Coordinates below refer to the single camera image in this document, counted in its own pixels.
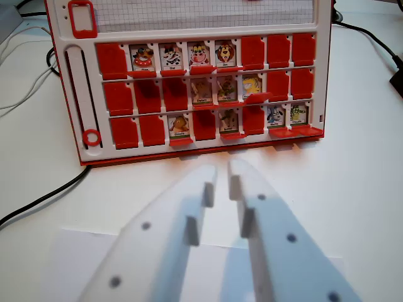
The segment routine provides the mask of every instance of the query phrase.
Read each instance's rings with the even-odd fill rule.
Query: guess who game board
[[[83,165],[324,136],[331,1],[45,3]]]

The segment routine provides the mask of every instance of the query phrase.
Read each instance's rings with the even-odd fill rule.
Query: red ring
[[[89,134],[95,134],[96,135],[96,141],[95,142],[90,142],[88,140],[88,135]],[[98,131],[96,131],[95,129],[88,129],[86,131],[84,131],[84,133],[82,134],[82,140],[84,140],[84,143],[91,146],[91,147],[95,147],[98,146],[99,143],[101,142],[101,134],[99,134]]]

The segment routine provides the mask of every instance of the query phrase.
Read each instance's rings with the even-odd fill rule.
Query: red flip-down tile
[[[196,140],[215,139],[215,116],[210,110],[192,112]]]
[[[291,94],[294,99],[310,99],[314,90],[314,75],[309,69],[293,69]]]
[[[175,69],[175,70],[162,70],[160,71],[163,77],[181,77],[186,74],[186,70]]]
[[[217,73],[221,74],[224,72],[236,72],[239,70],[243,70],[244,68],[242,66],[235,66],[235,67],[219,67],[217,68]]]
[[[139,146],[137,125],[132,118],[112,118],[110,122],[116,149],[137,148]]]
[[[260,36],[243,36],[241,38],[241,49],[244,70],[263,69],[264,42]]]
[[[301,135],[305,135],[306,137],[323,134],[322,129],[311,127],[310,125],[293,126],[292,130],[298,132]]]
[[[242,124],[246,135],[264,133],[264,112],[260,106],[245,106],[242,109]]]
[[[177,147],[177,146],[184,146],[184,145],[190,145],[193,143],[193,140],[190,137],[186,138],[176,138],[174,140],[169,141],[169,145],[171,147]]]
[[[104,83],[106,107],[111,116],[132,115],[132,92],[124,82]]]
[[[273,94],[269,102],[288,100],[289,76],[285,70],[271,71],[267,73],[267,91]]]
[[[163,79],[162,91],[164,93],[166,111],[188,109],[188,90],[182,78]]]
[[[216,67],[212,65],[191,66],[190,74],[211,74],[215,69]]]
[[[154,80],[134,81],[134,94],[140,114],[161,112],[161,96]]]
[[[267,37],[267,61],[269,68],[288,67],[290,61],[290,41],[287,35]]]
[[[261,92],[261,93],[254,93],[247,97],[245,100],[245,104],[261,104],[264,103],[265,100],[272,97],[271,92]]]
[[[140,116],[139,123],[145,147],[165,144],[164,122],[157,115]]]
[[[316,40],[311,33],[294,33],[292,36],[292,60],[295,66],[313,65]]]
[[[223,140],[240,140],[242,138],[245,138],[246,134],[240,134],[239,132],[227,133],[227,134],[221,133],[220,136]]]
[[[149,70],[128,71],[127,75],[133,79],[146,79],[148,77],[156,77],[157,72]]]
[[[118,43],[96,44],[99,71],[104,80],[118,80],[127,78],[125,51]]]
[[[289,130],[287,127],[269,129],[269,134],[278,138],[297,137],[299,132]]]

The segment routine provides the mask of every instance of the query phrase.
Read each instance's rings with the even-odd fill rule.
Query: white table
[[[388,11],[393,4],[382,5]],[[403,14],[395,10],[352,10],[344,20],[372,30],[402,55]],[[49,37],[41,31],[29,31],[10,47],[44,39]],[[50,47],[25,44],[0,67],[1,104],[22,97],[46,67]],[[219,179],[202,243],[245,247],[227,193],[227,162],[235,157],[265,175],[326,255],[343,258],[347,279],[363,301],[401,301],[403,99],[389,84],[393,61],[378,51],[365,35],[333,26],[326,137],[319,142],[93,169],[68,194],[0,231],[0,301],[35,300],[59,228],[118,233],[170,183],[205,162],[217,165]],[[30,100],[0,119],[0,216],[81,171],[60,80],[51,75]]]

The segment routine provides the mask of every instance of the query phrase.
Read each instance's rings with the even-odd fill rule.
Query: cartoon character picture
[[[238,114],[234,109],[220,110],[220,133],[238,132]]]
[[[259,93],[262,90],[262,80],[257,74],[245,75],[242,77],[243,98],[246,99],[253,93]]]
[[[219,102],[237,100],[237,83],[232,77],[218,77]]]
[[[170,138],[189,137],[189,121],[184,115],[168,116]]]
[[[308,123],[308,107],[305,105],[291,106],[291,125],[303,125]]]
[[[236,64],[235,46],[231,41],[217,41],[215,44],[215,55],[217,67],[235,66]]]
[[[132,58],[133,70],[154,71],[154,51],[147,45],[129,46],[130,56]]]
[[[190,85],[193,104],[208,104],[213,102],[212,85],[204,77],[191,79]]]
[[[165,44],[159,49],[163,70],[183,69],[182,50],[176,44]]]
[[[189,66],[210,64],[210,54],[203,42],[189,43],[188,52]]]
[[[267,108],[267,127],[276,128],[282,127],[285,124],[285,110],[282,107],[268,107]]]

